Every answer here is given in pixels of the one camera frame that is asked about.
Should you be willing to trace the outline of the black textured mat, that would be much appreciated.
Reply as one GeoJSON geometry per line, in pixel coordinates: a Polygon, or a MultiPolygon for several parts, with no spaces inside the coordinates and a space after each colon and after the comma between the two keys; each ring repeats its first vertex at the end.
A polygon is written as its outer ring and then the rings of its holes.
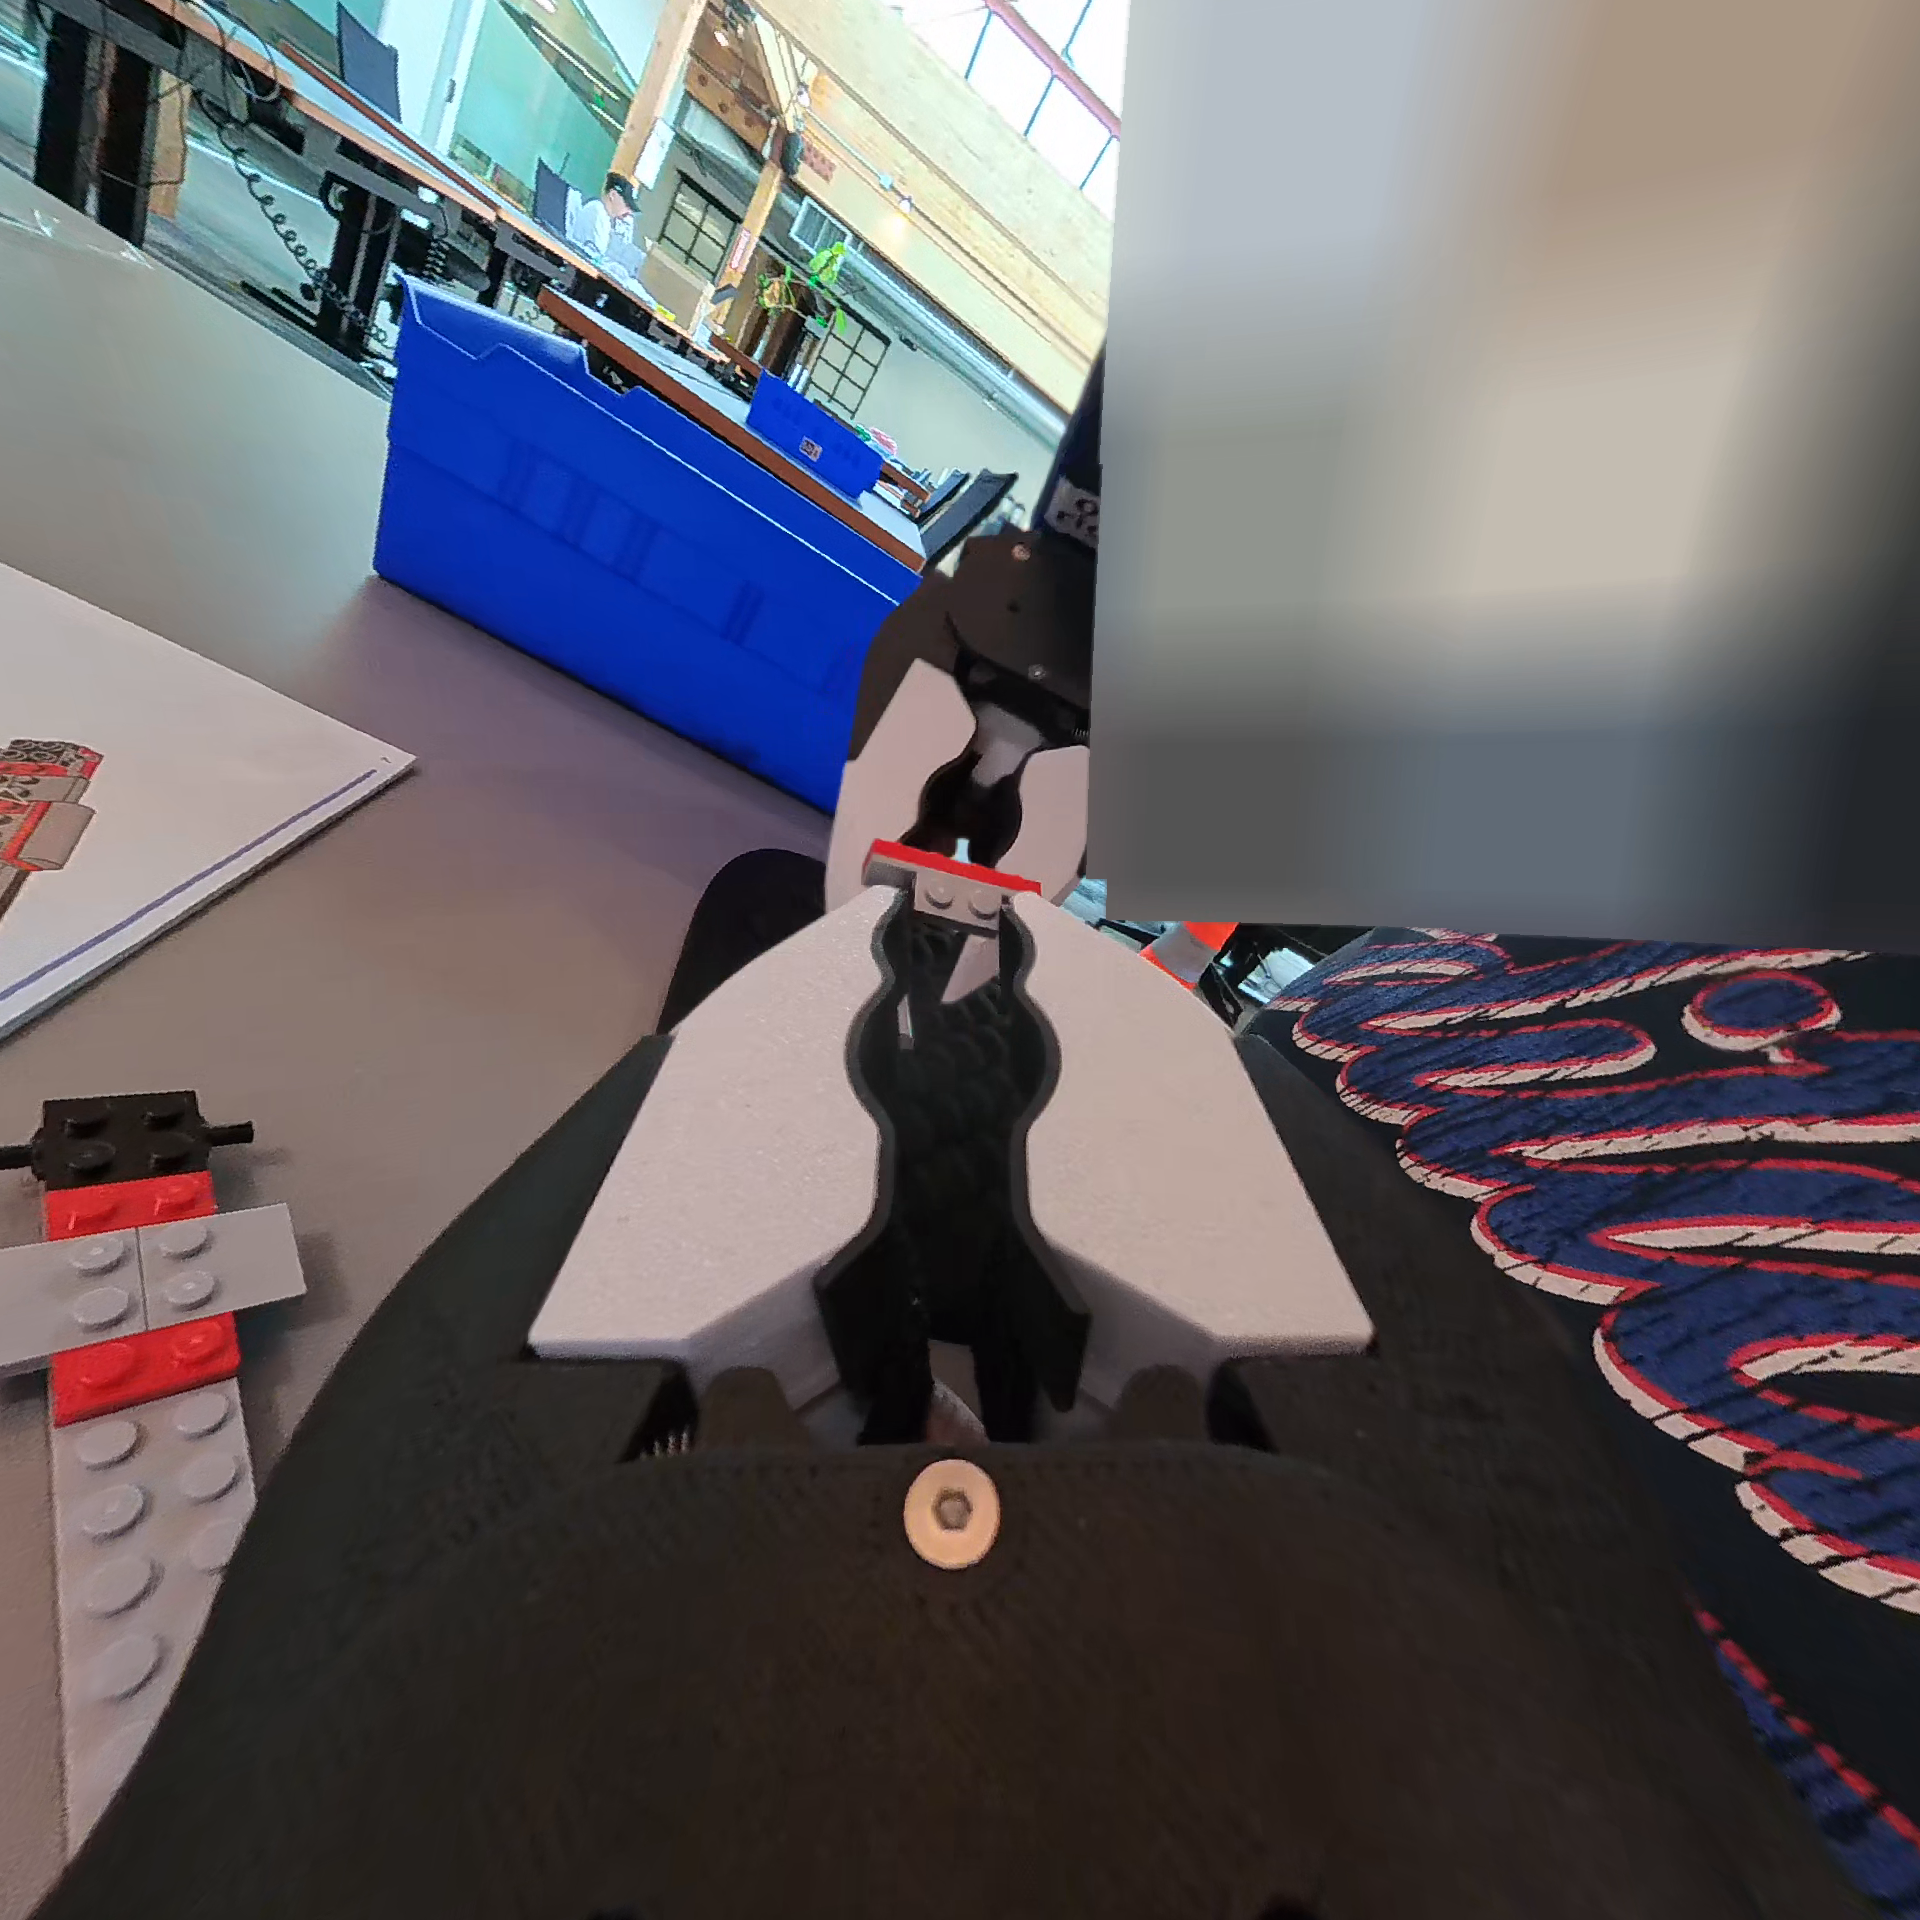
{"type": "MultiPolygon", "coordinates": [[[[786,849],[739,854],[710,878],[687,924],[656,1032],[671,1032],[719,986],[826,913],[826,864],[786,849]]],[[[989,982],[909,1018],[887,1110],[896,1125],[898,1268],[927,1334],[968,1347],[988,1330],[980,1282],[998,1251],[1013,1122],[1021,1106],[1016,1013],[989,982]]]]}

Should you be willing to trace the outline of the potted plant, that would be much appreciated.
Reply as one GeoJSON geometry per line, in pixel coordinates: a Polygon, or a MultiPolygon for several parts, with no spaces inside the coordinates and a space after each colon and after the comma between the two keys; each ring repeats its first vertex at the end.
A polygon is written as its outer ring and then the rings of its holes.
{"type": "Polygon", "coordinates": [[[830,243],[802,267],[786,262],[780,272],[759,276],[756,302],[771,318],[794,316],[823,337],[845,333],[845,309],[837,299],[837,282],[848,260],[848,241],[830,243]]]}

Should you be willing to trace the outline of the blue plastic bin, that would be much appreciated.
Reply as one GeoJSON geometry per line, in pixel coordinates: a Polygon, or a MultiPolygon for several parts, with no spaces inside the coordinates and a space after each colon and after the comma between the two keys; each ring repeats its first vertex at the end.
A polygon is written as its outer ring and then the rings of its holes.
{"type": "Polygon", "coordinates": [[[917,572],[579,342],[399,289],[375,573],[832,811],[917,572]]]}

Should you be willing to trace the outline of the open instruction booklet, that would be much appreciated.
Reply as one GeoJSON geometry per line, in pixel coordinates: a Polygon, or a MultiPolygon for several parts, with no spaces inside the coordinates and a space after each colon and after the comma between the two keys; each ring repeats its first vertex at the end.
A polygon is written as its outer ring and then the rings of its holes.
{"type": "Polygon", "coordinates": [[[414,768],[3,566],[3,1035],[414,768]]]}

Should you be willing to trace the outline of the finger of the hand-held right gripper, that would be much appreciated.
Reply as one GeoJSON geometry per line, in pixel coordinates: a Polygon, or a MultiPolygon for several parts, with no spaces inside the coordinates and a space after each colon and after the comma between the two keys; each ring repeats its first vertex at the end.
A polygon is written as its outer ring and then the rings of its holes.
{"type": "MultiPolygon", "coordinates": [[[[1063,906],[1086,875],[1088,758],[1088,748],[1063,748],[1031,752],[1013,765],[1013,749],[992,749],[957,788],[950,854],[1035,880],[1043,898],[1063,906]]],[[[964,936],[944,1005],[959,1005],[998,974],[998,933],[964,936]]]]}
{"type": "Polygon", "coordinates": [[[950,674],[912,665],[838,785],[828,846],[828,910],[862,892],[876,841],[896,843],[922,819],[927,785],[959,762],[976,716],[950,674]]]}

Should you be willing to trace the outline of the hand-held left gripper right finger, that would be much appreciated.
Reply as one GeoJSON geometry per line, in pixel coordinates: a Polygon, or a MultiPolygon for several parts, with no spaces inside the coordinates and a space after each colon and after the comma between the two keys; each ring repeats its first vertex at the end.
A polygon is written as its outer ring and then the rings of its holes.
{"type": "Polygon", "coordinates": [[[1143,1374],[1365,1353],[1373,1322],[1229,1029],[1023,888],[998,910],[1006,1069],[976,1280],[988,1429],[1115,1409],[1143,1374]]]}

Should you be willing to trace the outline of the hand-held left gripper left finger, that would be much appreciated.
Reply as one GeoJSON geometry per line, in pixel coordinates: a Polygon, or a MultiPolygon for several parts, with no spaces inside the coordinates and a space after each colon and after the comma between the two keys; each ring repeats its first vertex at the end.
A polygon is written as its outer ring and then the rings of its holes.
{"type": "Polygon", "coordinates": [[[797,1409],[843,1389],[874,1442],[923,1435],[925,1318],[887,1232],[893,1141],[858,1076],[867,1024],[898,1002],[904,916],[904,888],[864,888],[671,1027],[533,1355],[662,1361],[696,1392],[763,1370],[797,1409]]]}

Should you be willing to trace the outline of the wooden top office desk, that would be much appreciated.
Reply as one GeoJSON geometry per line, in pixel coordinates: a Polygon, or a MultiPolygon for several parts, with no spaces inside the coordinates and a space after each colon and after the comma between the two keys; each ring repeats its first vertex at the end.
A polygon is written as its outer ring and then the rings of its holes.
{"type": "Polygon", "coordinates": [[[392,370],[402,276],[500,309],[600,282],[589,258],[432,153],[287,40],[230,5],[4,5],[4,61],[38,77],[28,169],[58,237],[151,267],[192,136],[277,244],[277,283],[195,278],[360,381],[392,370]]]}
{"type": "Polygon", "coordinates": [[[536,307],[555,330],[587,349],[589,368],[605,372],[618,386],[642,389],[693,419],[719,441],[733,445],[759,468],[786,481],[815,505],[828,507],[843,524],[864,512],[877,528],[870,540],[887,552],[922,556],[922,515],[927,490],[893,462],[883,459],[876,485],[864,493],[835,491],[806,466],[797,452],[771,443],[750,426],[750,403],[731,394],[716,374],[696,370],[684,355],[650,342],[631,328],[613,323],[600,312],[541,289],[536,307]]]}

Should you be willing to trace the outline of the small red grey lego assembly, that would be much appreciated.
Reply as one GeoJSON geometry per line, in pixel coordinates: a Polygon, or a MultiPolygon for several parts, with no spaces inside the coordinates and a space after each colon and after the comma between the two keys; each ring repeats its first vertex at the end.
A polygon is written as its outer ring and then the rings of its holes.
{"type": "Polygon", "coordinates": [[[1043,898],[1035,880],[885,838],[870,843],[862,884],[893,888],[925,922],[944,922],[966,936],[996,933],[1007,906],[1021,896],[1043,898]]]}

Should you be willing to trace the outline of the long grey lego chassis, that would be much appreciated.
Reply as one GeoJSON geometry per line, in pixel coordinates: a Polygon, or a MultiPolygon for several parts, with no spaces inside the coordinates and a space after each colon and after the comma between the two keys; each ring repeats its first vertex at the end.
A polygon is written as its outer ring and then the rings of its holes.
{"type": "Polygon", "coordinates": [[[3,1253],[4,1376],[45,1376],[64,1849],[124,1788],[255,1505],[237,1316],[303,1294],[285,1208],[221,1209],[250,1145],[192,1090],[48,1100],[4,1169],[38,1236],[3,1253]]]}

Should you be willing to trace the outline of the person's printed black shirt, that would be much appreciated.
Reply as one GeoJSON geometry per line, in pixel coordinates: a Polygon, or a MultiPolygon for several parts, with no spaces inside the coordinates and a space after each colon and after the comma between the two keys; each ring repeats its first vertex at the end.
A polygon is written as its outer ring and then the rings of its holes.
{"type": "Polygon", "coordinates": [[[1378,929],[1250,1029],[1551,1304],[1763,1749],[1915,1915],[1915,957],[1378,929]]]}

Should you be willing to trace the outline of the small blue bin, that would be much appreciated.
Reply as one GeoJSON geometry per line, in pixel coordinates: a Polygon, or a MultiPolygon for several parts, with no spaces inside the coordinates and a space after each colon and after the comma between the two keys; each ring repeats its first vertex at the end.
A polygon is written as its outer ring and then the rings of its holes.
{"type": "Polygon", "coordinates": [[[774,372],[759,372],[747,428],[842,496],[870,493],[879,482],[883,452],[774,372]]]}

